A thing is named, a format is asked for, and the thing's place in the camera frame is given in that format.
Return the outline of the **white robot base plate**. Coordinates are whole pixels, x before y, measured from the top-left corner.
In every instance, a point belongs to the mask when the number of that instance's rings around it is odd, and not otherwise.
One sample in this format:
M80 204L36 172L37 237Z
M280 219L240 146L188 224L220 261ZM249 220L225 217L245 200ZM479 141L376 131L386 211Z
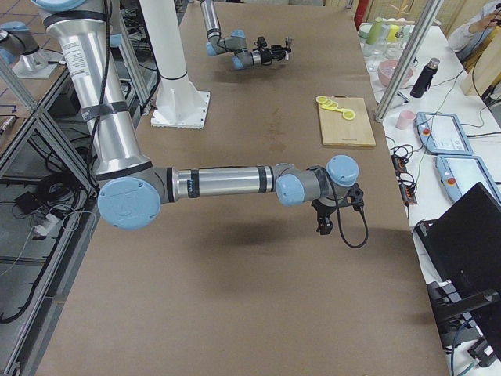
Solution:
M187 78L161 79L151 118L154 127L202 129L211 93L199 91Z

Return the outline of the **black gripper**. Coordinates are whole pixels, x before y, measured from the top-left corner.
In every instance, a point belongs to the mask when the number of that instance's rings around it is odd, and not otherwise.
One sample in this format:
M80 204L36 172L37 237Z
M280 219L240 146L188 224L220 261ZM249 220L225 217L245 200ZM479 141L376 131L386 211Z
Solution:
M333 229L333 223L330 216L340 208L352 207L361 216L363 214L364 200L363 191L359 184L354 184L348 189L348 192L341 198L321 198L312 201L312 207L316 211L318 227L316 231L320 235L330 234Z
M252 50L254 64L271 65L273 60L281 61L285 57L285 46L270 45L268 46L263 36L258 37L254 42L255 48Z

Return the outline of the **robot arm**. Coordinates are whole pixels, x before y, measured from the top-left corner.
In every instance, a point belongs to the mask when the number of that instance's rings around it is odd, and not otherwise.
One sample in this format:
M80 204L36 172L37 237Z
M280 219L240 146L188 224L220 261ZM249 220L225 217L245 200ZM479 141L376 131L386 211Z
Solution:
M110 1L39 1L42 23L62 49L97 164L89 172L102 219L121 230L148 226L182 199L273 193L279 204L310 204L323 235L341 209L362 212L359 165L322 154L308 164L294 134L317 138L318 72L287 46L247 46L222 37L217 9L203 1L179 21L169 1L141 3L160 81L153 112L135 125L110 51Z
M263 36L259 36L254 42L254 47L250 49L247 46L246 35L241 29L234 30L229 36L223 37L213 1L200 1L200 8L206 28L206 50L209 56L231 53L232 63L236 70L257 65L270 66L274 61L289 59L292 52L292 38L287 37L285 45L269 45Z

